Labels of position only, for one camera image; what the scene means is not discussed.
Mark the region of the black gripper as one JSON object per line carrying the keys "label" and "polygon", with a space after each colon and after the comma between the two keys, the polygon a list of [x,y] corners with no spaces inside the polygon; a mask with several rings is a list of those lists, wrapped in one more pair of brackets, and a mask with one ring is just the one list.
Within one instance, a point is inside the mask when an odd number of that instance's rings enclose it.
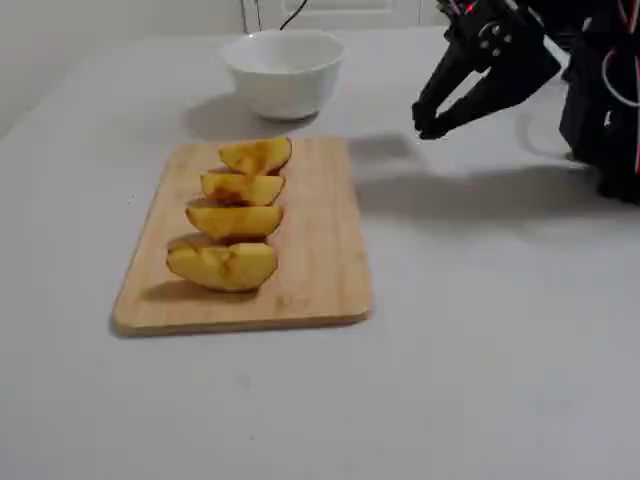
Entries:
{"label": "black gripper", "polygon": [[[522,1],[439,1],[449,19],[444,56],[412,105],[423,138],[522,103],[560,72],[545,32]],[[442,103],[473,72],[484,77],[447,110]]]}

